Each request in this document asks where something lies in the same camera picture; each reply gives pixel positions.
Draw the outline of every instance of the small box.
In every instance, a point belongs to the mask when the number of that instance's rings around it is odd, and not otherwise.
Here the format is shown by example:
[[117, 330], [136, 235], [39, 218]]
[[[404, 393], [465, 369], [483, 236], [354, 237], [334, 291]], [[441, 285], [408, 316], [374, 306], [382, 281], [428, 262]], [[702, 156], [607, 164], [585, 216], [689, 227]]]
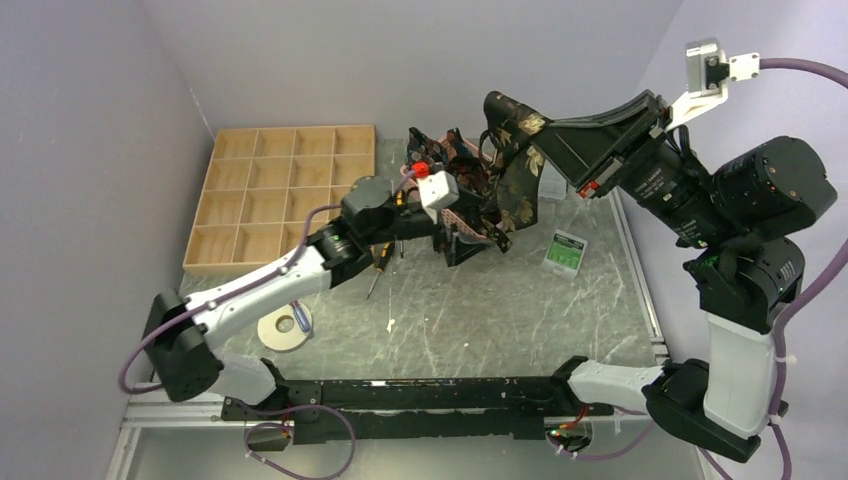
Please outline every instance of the small box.
[[556, 275], [574, 280], [586, 256], [589, 242], [574, 235], [557, 230], [542, 260], [542, 267]]

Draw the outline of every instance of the wooden compartment organizer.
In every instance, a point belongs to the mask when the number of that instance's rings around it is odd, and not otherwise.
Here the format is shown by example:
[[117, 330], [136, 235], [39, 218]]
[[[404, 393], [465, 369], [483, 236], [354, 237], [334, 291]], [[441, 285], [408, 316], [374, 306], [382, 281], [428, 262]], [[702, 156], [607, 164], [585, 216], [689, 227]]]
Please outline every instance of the wooden compartment organizer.
[[[372, 125], [218, 132], [185, 271], [240, 275], [293, 249], [310, 210], [339, 203], [353, 182], [374, 175], [374, 141]], [[310, 233], [330, 218], [316, 215]]]

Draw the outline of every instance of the red knob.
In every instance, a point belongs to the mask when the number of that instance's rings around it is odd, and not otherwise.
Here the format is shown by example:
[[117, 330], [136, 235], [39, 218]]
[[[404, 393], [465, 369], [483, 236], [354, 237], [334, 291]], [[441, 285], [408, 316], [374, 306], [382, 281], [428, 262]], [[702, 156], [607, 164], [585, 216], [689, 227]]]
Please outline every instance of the red knob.
[[424, 178], [430, 175], [430, 166], [424, 162], [412, 164], [412, 170], [415, 172], [415, 178]]

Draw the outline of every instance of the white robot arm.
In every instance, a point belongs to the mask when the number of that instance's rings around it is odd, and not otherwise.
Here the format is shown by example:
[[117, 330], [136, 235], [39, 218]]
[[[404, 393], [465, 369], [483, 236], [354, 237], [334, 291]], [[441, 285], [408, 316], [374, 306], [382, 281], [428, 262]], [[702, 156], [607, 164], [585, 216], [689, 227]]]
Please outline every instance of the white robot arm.
[[[650, 91], [610, 112], [565, 120], [499, 92], [484, 104], [506, 165], [533, 147], [581, 196], [618, 186], [671, 228], [678, 246], [701, 249], [684, 268], [710, 325], [709, 364], [630, 368], [574, 357], [554, 372], [550, 388], [581, 404], [647, 412], [670, 434], [740, 462], [756, 450], [768, 421], [771, 324], [798, 294], [804, 270], [800, 249], [785, 235], [812, 225], [836, 199], [821, 160], [799, 139], [772, 139], [713, 174], [689, 147], [685, 122], [724, 102], [728, 82], [756, 77], [758, 62], [757, 54], [728, 61], [714, 40], [691, 45], [691, 91], [671, 108]], [[169, 397], [213, 391], [260, 410], [275, 396], [288, 404], [285, 380], [270, 362], [228, 355], [224, 342], [280, 306], [357, 275], [372, 263], [370, 245], [431, 235], [456, 245], [434, 212], [475, 196], [445, 172], [425, 172], [421, 184], [422, 203], [397, 205], [388, 180], [362, 178], [341, 215], [285, 257], [185, 299], [173, 291], [157, 296], [146, 333], [193, 312], [145, 348]]]

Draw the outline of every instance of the screwdriver handle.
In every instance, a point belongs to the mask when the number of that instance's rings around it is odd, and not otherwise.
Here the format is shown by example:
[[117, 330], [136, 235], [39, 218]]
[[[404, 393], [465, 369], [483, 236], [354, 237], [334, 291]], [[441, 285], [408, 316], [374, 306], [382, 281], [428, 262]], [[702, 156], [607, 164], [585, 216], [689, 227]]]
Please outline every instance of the screwdriver handle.
[[380, 250], [380, 256], [377, 257], [377, 261], [374, 263], [374, 266], [377, 267], [377, 270], [382, 272], [386, 269], [386, 266], [389, 264], [389, 259], [392, 258], [392, 255], [395, 253], [395, 242], [389, 242], [383, 245], [383, 249]]

